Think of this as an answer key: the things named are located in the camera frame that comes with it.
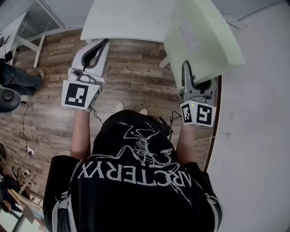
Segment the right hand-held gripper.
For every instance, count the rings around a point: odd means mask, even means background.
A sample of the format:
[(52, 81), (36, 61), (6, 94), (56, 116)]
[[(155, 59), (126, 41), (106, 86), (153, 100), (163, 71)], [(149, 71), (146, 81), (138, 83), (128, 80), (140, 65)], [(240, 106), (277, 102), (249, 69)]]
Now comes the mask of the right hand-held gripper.
[(182, 64), (184, 102), (180, 105), (183, 122), (188, 126), (213, 127), (216, 115), (213, 97), (199, 93), (214, 93), (216, 90), (216, 78), (200, 83), (197, 87), (194, 84), (194, 79), (195, 76), (192, 74), (189, 61), (186, 60)]

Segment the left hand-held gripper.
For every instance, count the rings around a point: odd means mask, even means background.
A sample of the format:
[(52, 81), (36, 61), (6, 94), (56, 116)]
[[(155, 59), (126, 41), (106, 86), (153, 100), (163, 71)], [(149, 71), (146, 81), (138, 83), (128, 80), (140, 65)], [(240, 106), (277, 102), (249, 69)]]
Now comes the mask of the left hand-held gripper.
[(80, 49), (68, 70), (68, 80), (63, 81), (63, 107), (91, 111), (100, 95), (105, 80), (104, 72), (110, 48), (110, 40), (96, 40)]

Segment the person's left forearm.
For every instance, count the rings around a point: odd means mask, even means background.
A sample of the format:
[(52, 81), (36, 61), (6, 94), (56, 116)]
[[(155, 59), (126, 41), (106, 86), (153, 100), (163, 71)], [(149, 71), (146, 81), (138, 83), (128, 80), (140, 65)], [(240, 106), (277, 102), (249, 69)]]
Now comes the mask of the person's left forearm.
[(90, 113), (75, 111), (70, 156), (78, 160), (91, 154)]

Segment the person's right forearm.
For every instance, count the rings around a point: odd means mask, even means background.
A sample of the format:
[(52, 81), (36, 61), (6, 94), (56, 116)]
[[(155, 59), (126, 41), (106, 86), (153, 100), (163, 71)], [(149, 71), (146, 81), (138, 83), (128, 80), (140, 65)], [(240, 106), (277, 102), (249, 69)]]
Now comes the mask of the person's right forearm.
[(176, 147), (176, 155), (181, 165), (194, 162), (194, 136), (193, 126), (182, 125)]

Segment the white table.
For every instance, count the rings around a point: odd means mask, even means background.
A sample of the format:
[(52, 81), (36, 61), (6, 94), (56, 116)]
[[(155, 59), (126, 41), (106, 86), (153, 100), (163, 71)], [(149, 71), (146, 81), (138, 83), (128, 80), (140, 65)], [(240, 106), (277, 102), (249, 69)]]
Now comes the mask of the white table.
[(81, 40), (134, 39), (162, 43), (175, 0), (95, 0)]

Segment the glass partition panel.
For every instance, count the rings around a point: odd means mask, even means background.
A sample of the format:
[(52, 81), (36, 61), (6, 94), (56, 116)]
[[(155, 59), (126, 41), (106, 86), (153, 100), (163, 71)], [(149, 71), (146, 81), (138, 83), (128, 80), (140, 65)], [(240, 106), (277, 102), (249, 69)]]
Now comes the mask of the glass partition panel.
[(50, 32), (63, 30), (64, 27), (41, 0), (33, 0), (26, 10), (17, 35), (29, 40)]

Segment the white side desk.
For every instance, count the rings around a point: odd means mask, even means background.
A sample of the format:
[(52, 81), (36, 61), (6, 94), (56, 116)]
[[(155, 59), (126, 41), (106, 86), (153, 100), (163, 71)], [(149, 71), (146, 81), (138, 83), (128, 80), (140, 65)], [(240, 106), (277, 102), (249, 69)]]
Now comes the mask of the white side desk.
[(44, 39), (45, 39), (46, 35), (43, 34), (38, 46), (33, 44), (32, 42), (22, 38), (21, 36), (19, 36), (17, 34), (17, 32), (18, 32), (25, 16), (26, 16), (26, 13), (23, 13), (21, 16), (19, 16), (17, 19), (15, 19), (12, 23), (10, 23), (6, 28), (4, 28), (2, 31), (0, 31), (0, 38), (3, 37), (4, 41), (6, 41), (6, 44), (3, 44), (0, 47), (0, 58), (4, 58), (5, 54), (8, 51), (12, 51), (12, 50), (14, 50), (13, 51), (13, 55), (14, 55), (16, 52), (16, 48), (19, 45), (23, 45), (23, 46), (36, 52), (36, 56), (35, 56), (35, 60), (34, 60), (34, 68), (36, 68), (38, 65), (38, 60), (39, 60), (41, 48), (43, 46)]

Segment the grey office chair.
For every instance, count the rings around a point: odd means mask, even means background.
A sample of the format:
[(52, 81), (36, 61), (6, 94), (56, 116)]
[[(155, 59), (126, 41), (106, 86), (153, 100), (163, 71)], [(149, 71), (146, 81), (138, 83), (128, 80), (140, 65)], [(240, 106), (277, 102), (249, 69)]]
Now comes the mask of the grey office chair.
[(18, 92), (0, 87), (0, 114), (9, 113), (18, 108), (21, 102), (21, 96)]

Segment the white power strip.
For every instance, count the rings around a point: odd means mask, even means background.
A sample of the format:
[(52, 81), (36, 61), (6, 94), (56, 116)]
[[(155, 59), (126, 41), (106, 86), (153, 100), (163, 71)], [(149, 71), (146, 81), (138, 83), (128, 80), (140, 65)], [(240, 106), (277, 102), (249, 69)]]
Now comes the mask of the white power strip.
[(35, 159), (37, 158), (36, 152), (33, 148), (26, 146), (25, 149), (29, 156), (33, 156)]

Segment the person's black printed t-shirt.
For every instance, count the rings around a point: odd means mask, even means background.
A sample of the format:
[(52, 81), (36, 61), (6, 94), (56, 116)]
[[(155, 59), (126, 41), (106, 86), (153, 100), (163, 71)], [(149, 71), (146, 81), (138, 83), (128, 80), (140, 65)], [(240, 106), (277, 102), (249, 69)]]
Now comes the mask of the person's black printed t-shirt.
[(103, 123), (89, 157), (52, 158), (43, 215), (49, 232), (218, 232), (222, 206), (156, 119), (123, 110)]

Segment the pile of wooden parts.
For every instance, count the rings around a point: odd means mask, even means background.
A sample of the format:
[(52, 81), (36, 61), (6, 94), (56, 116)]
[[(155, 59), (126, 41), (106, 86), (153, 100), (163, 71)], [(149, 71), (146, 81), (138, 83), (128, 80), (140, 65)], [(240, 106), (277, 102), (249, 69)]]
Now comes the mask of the pile of wooden parts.
[(23, 214), (30, 223), (44, 225), (43, 197), (33, 193), (35, 175), (26, 169), (22, 174), (11, 176), (0, 173), (0, 205), (8, 213)]

